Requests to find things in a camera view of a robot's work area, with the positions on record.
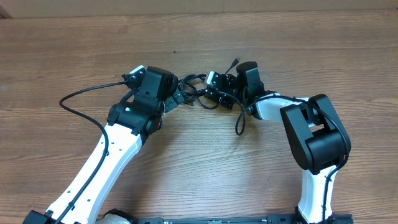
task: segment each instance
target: wooden table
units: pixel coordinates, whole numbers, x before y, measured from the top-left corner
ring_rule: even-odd
[[[100,131],[61,97],[121,80],[138,65],[180,78],[255,60],[267,89],[327,94],[353,149],[333,209],[356,223],[398,218],[398,11],[268,12],[0,20],[0,223],[44,212],[91,154]],[[66,102],[103,124],[125,86]],[[284,128],[238,109],[182,105],[127,165],[100,214],[200,218],[292,213],[301,170]]]

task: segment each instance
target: wood grain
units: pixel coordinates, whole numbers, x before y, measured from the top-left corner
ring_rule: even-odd
[[[0,21],[0,223],[44,212],[91,154],[100,130],[58,100],[138,65],[179,77],[255,60],[267,89],[327,94],[353,144],[333,209],[356,223],[398,218],[397,11],[267,12]],[[67,105],[105,123],[126,88]],[[281,125],[238,109],[179,106],[127,165],[100,214],[241,217],[291,213],[301,170]]]

